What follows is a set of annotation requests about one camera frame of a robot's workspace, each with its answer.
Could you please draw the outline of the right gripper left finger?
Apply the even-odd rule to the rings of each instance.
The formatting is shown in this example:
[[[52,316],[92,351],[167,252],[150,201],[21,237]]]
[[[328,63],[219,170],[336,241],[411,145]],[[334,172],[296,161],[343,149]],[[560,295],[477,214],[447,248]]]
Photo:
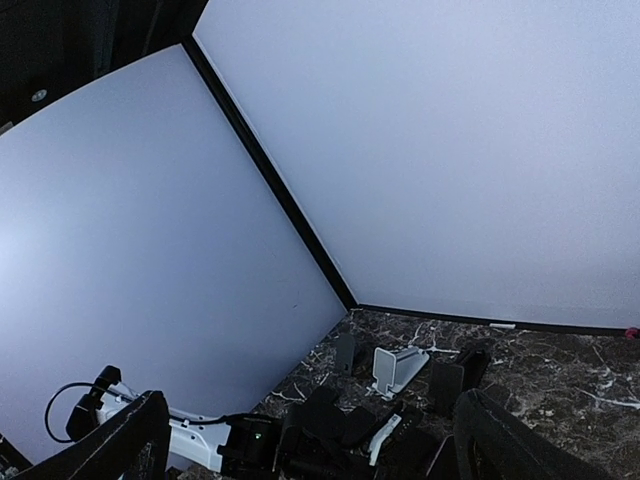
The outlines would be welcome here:
[[[164,479],[171,427],[162,392],[147,391],[76,444],[18,479]]]

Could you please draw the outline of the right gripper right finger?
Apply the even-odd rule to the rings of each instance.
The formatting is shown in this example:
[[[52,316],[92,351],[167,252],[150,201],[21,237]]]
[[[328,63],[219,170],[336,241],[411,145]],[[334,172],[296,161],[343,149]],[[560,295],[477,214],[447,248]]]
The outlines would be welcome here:
[[[609,479],[606,471],[553,445],[479,389],[454,407],[462,479]]]

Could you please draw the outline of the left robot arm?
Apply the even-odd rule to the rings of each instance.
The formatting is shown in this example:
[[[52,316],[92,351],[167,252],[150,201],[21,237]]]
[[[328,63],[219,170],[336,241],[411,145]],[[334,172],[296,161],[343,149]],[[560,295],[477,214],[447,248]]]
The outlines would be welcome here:
[[[378,462],[401,418],[366,409],[344,413],[335,393],[317,388],[282,419],[235,413],[217,418],[167,410],[168,451],[235,479],[376,479]]]

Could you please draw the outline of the white folding phone stand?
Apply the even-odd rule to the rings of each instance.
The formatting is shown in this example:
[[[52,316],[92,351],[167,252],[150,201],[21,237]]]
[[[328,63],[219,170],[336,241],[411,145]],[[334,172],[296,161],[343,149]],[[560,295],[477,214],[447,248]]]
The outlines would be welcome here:
[[[397,397],[428,364],[429,353],[416,346],[390,351],[376,347],[371,390],[387,401]]]

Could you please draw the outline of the grey small phone stand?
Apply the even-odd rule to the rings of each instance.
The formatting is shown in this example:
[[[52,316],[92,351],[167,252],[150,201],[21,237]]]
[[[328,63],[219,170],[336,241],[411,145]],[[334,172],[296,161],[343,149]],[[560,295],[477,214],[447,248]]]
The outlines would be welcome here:
[[[341,333],[335,343],[335,369],[343,375],[351,375],[356,356],[356,340],[350,333]]]

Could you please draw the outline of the black folding phone stand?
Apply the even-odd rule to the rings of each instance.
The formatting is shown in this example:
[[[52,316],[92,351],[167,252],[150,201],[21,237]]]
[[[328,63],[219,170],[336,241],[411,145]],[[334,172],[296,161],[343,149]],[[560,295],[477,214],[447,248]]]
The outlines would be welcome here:
[[[453,362],[436,362],[431,369],[429,394],[436,414],[450,418],[458,397],[478,387],[491,361],[484,348],[463,350]]]

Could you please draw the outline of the pink phone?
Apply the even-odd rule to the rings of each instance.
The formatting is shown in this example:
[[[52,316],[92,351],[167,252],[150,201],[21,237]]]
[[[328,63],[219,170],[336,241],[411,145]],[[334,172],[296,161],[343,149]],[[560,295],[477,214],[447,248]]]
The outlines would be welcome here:
[[[426,473],[427,480],[459,480],[454,437],[447,436],[439,447]]]

